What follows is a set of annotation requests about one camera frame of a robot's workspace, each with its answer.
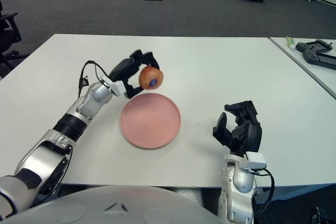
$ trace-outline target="plate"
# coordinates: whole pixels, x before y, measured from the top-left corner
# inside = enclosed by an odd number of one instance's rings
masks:
[[[131,99],[120,117],[122,134],[142,148],[158,148],[172,141],[181,126],[176,104],[161,94],[146,93]]]

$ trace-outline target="chair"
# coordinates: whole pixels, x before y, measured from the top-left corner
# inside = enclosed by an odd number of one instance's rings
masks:
[[[21,41],[20,32],[14,22],[14,16],[17,13],[12,14],[5,14],[2,15],[2,3],[0,1],[0,49],[1,49],[1,56],[0,56],[0,64],[6,64],[11,70],[14,67],[8,62],[9,60],[16,60],[16,59],[25,59],[29,55],[18,55],[19,52],[13,50],[8,54],[3,54],[3,52],[7,51],[13,43],[17,43]]]

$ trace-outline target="floor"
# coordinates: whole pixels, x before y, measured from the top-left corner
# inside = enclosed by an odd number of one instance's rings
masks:
[[[11,49],[22,54],[33,52],[55,33],[336,39],[336,8],[303,0],[1,1],[3,13],[18,12],[16,22],[23,40]],[[1,66],[1,71],[8,69]],[[218,191],[205,189],[203,193],[206,207],[215,213]],[[336,219],[336,186],[272,202],[259,222],[310,223],[315,206],[324,207]]]

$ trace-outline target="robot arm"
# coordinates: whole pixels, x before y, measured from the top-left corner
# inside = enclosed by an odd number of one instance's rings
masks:
[[[213,128],[213,136],[230,149],[230,154],[224,156],[218,216],[227,223],[253,224],[254,174],[266,168],[264,156],[258,153],[261,127],[251,101],[225,105],[225,110],[236,116],[238,125],[230,132],[226,114],[222,113]]]
[[[151,52],[144,55],[140,50],[134,52],[74,102],[54,128],[22,158],[14,176],[0,177],[0,220],[29,208],[38,194],[48,195],[53,191],[68,166],[77,140],[100,108],[113,94],[131,98],[143,90],[128,84],[142,63],[159,68]]]

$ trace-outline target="white table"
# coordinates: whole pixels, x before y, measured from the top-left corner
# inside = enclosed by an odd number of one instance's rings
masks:
[[[297,50],[291,50],[287,46],[286,38],[270,38],[285,54],[295,61],[307,74],[312,76],[322,87],[325,88],[336,99],[336,70],[309,64],[303,58],[303,54]],[[307,43],[316,39],[294,38],[295,45],[299,42]],[[327,55],[336,56],[336,40],[323,39],[325,42],[332,43],[333,50],[326,52]]]
[[[74,102],[85,61],[109,71],[136,49],[158,60],[164,82],[155,92],[180,108],[178,136],[156,150],[133,146],[119,129],[128,99],[113,97],[77,142],[63,183],[220,187],[227,150],[212,127],[224,104],[245,100],[259,113],[259,151],[277,186],[336,182],[336,102],[267,38],[53,35],[0,81],[0,176],[12,174]],[[258,177],[257,185],[270,181]]]

